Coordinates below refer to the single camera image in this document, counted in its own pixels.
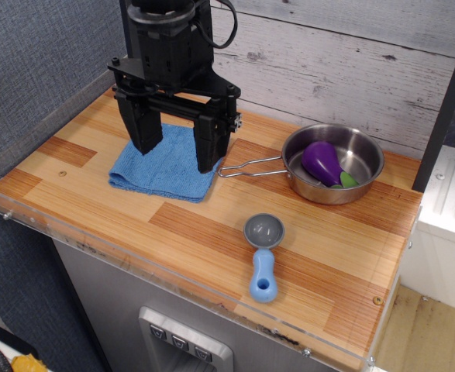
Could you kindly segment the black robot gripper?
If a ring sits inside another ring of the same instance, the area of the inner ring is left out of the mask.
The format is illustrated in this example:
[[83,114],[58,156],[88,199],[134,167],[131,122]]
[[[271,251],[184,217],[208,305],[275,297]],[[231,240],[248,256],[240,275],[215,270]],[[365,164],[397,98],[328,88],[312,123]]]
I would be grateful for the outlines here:
[[161,114],[190,119],[198,170],[210,172],[240,126],[240,89],[217,75],[211,6],[207,1],[132,1],[126,10],[138,48],[114,58],[115,99],[141,154],[163,139]]

